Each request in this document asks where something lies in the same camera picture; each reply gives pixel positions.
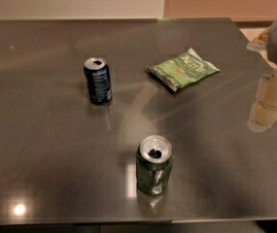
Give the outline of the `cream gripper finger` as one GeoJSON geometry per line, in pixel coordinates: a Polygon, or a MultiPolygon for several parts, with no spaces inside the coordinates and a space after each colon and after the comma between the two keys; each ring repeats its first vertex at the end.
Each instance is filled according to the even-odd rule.
{"type": "Polygon", "coordinates": [[[256,133],[264,132],[277,121],[277,70],[260,78],[256,102],[253,104],[248,128],[256,133]]]}
{"type": "Polygon", "coordinates": [[[262,50],[266,50],[266,46],[268,43],[270,28],[267,27],[259,35],[248,43],[247,49],[250,51],[260,52],[262,50]]]}

